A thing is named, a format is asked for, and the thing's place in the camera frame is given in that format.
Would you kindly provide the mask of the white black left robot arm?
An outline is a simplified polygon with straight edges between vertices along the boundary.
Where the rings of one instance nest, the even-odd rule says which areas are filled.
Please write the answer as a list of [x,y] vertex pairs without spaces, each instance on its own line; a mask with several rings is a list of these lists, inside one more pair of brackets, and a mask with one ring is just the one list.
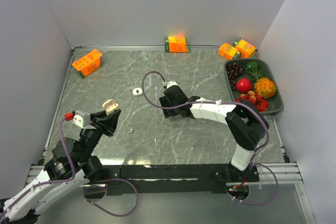
[[112,137],[121,110],[107,113],[79,111],[65,114],[64,121],[80,123],[79,139],[64,137],[59,126],[60,141],[53,156],[33,181],[12,198],[1,201],[1,223],[35,223],[42,211],[70,190],[88,182],[103,179],[104,167],[92,152],[103,135]]

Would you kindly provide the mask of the beige earbud charging case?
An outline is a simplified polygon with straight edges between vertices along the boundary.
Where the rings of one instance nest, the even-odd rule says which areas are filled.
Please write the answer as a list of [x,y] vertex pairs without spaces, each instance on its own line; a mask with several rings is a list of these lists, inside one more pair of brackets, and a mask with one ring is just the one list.
[[116,103],[115,99],[109,99],[102,105],[103,110],[105,110],[106,115],[109,115],[119,108],[119,104]]

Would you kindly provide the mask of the white earbud charging case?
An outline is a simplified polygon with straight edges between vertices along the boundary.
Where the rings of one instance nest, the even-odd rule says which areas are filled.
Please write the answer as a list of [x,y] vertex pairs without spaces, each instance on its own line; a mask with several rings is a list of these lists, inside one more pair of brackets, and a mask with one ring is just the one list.
[[143,91],[141,88],[134,88],[132,90],[132,94],[135,96],[135,97],[138,97],[138,96],[141,96],[143,94]]

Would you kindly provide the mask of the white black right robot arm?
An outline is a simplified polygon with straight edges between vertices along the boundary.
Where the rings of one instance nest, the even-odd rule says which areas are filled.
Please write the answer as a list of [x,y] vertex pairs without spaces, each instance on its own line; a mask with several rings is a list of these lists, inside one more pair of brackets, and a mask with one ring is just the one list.
[[166,118],[181,115],[227,125],[237,144],[230,161],[229,175],[235,181],[247,176],[255,150],[269,129],[268,122],[249,101],[223,103],[199,96],[188,98],[179,86],[172,85],[163,92],[159,102]]

